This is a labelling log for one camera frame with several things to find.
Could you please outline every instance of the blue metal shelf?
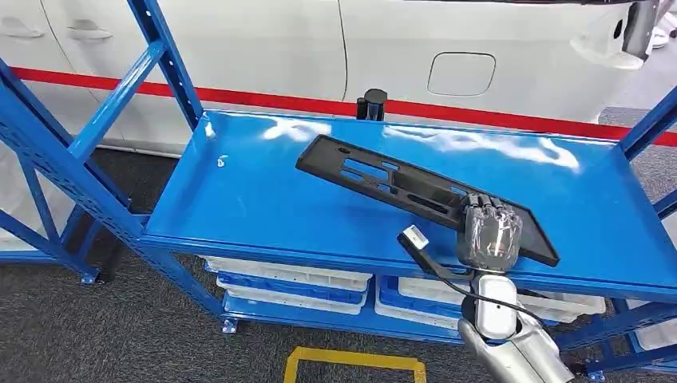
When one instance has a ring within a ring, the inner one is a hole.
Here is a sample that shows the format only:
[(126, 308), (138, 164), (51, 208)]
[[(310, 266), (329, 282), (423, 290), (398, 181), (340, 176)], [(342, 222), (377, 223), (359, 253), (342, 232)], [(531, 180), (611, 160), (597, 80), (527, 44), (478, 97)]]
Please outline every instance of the blue metal shelf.
[[(561, 262), (551, 268), (521, 259), (509, 273), (518, 286), (653, 301), (560, 335), (556, 341), (561, 349), (677, 318), (673, 304), (677, 302), (677, 251), (659, 221), (677, 208), (677, 193), (652, 205), (628, 163), (677, 120), (677, 88), (619, 143), (523, 132), (205, 112), (157, 1), (128, 3), (148, 48), (81, 135), (72, 140), (0, 61), (0, 139), (21, 155), (25, 168), (41, 172), (214, 318), (230, 318), (224, 331), (234, 331), (235, 319), (244, 318), (460, 342), (455, 331), (376, 315), (373, 286), (366, 307), (357, 316), (253, 304), (228, 296), (222, 305), (172, 257), (172, 252), (184, 251), (423, 276), (395, 240), (400, 230), (414, 223), (430, 238), (434, 258), (461, 269), (454, 231), (297, 171), (296, 159), (320, 133), (529, 207)], [(146, 223), (144, 217), (129, 212), (129, 200), (88, 157), (155, 64), (194, 134)], [(39, 198), (36, 204), (38, 209), (44, 205)], [(41, 218), (49, 217), (41, 211)], [(47, 241), (1, 211), (0, 221), (16, 236), (30, 237), (42, 250), (61, 257), (63, 264), (82, 274), (96, 274), (97, 270), (62, 254), (53, 235)], [(627, 369), (673, 357), (677, 357), (677, 345), (630, 357), (609, 357), (588, 363), (587, 368)]]
[(224, 294), (224, 309), (229, 318), (247, 319), (284, 325), (312, 327), (316, 329), (351, 331), (405, 338), (416, 341), (435, 341), (461, 344), (457, 331), (442, 327), (384, 317), (374, 312), (374, 285), (370, 283), (369, 294), (360, 314), (349, 315), (330, 311), (301, 309), (293, 306), (266, 302), (251, 302)]
[[(639, 345), (639, 340), (637, 339), (637, 334), (635, 332), (628, 333), (628, 344), (633, 353), (642, 353), (644, 349)], [(642, 369), (648, 369), (650, 371), (660, 371), (662, 373), (677, 373), (677, 361), (668, 361), (664, 363), (659, 363), (656, 365), (645, 365)]]
[[(561, 262), (547, 267), (520, 259), (510, 272), (520, 287), (677, 302), (677, 251), (623, 152), (605, 140), (209, 110), (141, 243), (423, 276), (395, 240), (415, 223), (436, 244), (431, 256), (459, 267), (453, 230), (295, 169), (319, 133), (529, 206)], [(643, 255), (641, 263), (636, 254)], [(631, 258), (621, 262), (625, 255)]]
[[(62, 247), (66, 247), (68, 242), (71, 240), (73, 231), (77, 226), (80, 219), (82, 219), (85, 211), (81, 207), (75, 206), (71, 212), (63, 232), (59, 237), (59, 241)], [(101, 229), (101, 224), (96, 220), (93, 220), (89, 229), (85, 233), (83, 240), (78, 246), (78, 250), (73, 254), (73, 258), (78, 262), (84, 262), (87, 258), (90, 247), (94, 239), (97, 236), (97, 233)], [(41, 264), (54, 264), (58, 265), (61, 262), (54, 258), (51, 255), (46, 254), (40, 250), (20, 250), (20, 251), (0, 251), (0, 263), (41, 263)]]

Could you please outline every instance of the robotic hand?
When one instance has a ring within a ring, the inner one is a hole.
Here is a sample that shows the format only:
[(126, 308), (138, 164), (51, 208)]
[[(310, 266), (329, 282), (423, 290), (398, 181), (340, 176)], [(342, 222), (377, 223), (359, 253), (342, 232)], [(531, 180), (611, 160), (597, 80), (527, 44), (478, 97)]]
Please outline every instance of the robotic hand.
[[(517, 288), (504, 273), (517, 261), (521, 218), (497, 198), (467, 195), (465, 234), (458, 236), (461, 263), (474, 269), (471, 292), (449, 282), (458, 278), (425, 252), (428, 239), (415, 227), (398, 241), (423, 270), (466, 294), (458, 330), (466, 346), (500, 383), (565, 383), (574, 376), (560, 360), (557, 345), (540, 319), (517, 301)], [(503, 341), (490, 345), (487, 341)]]

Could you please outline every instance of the yellow floor marking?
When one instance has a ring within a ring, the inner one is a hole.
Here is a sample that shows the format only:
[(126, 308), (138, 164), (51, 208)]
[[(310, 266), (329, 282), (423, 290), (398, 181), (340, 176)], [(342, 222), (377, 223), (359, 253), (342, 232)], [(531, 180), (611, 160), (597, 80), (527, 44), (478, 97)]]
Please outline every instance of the yellow floor marking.
[(299, 361), (325, 361), (342, 365), (364, 365), (383, 369), (408, 369), (414, 372), (414, 383), (426, 383), (426, 365), (415, 357), (391, 357), (372, 353), (352, 353), (332, 349), (296, 347), (287, 358), (284, 383), (296, 382)]

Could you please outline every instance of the gray carpet floor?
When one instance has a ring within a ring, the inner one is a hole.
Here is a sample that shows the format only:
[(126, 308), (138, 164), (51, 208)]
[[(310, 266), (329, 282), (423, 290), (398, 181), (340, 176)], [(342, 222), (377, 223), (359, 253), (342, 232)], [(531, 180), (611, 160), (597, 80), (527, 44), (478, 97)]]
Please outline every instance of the gray carpet floor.
[[(602, 122), (620, 118), (628, 125), (641, 112), (616, 108), (605, 111)], [(95, 159), (131, 195), (137, 211), (152, 209), (176, 163), (105, 150)], [(634, 165), (652, 199), (677, 186), (677, 149), (649, 148)], [(111, 254), (121, 256), (116, 278), (100, 286), (79, 286), (78, 278), (60, 267), (0, 267), (0, 382), (281, 382), (287, 357), (298, 345), (416, 357), (426, 364), (431, 383), (491, 381), (460, 346), (254, 322), (241, 322), (237, 334), (223, 335), (196, 304), (102, 231), (89, 257), (97, 264)], [(179, 258), (218, 294), (197, 257)], [(626, 347), (615, 344), (620, 352)], [(596, 348), (565, 355), (598, 356)], [(299, 365), (297, 378), (412, 380), (402, 371), (307, 361)], [(626, 371), (608, 373), (607, 381), (660, 383), (675, 377)]]

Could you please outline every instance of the blue plastic tray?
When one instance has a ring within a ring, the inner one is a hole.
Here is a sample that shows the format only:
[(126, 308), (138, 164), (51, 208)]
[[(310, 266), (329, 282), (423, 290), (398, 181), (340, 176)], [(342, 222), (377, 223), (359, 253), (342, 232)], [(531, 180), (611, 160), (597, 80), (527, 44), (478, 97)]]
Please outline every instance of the blue plastic tray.
[(398, 291), (398, 277), (379, 275), (378, 299), (382, 304), (400, 309), (420, 311), (422, 313), (443, 315), (445, 317), (459, 318), (461, 307), (450, 303), (429, 301), (427, 299), (406, 297)]
[(326, 299), (327, 301), (343, 302), (350, 304), (362, 303), (366, 290), (364, 292), (336, 289), (333, 287), (307, 285), (305, 283), (280, 281), (278, 279), (255, 277), (252, 275), (243, 275), (216, 271), (205, 267), (205, 270), (216, 272), (217, 278), (222, 283), (251, 287), (253, 289), (271, 290), (280, 293), (302, 295), (304, 297)]

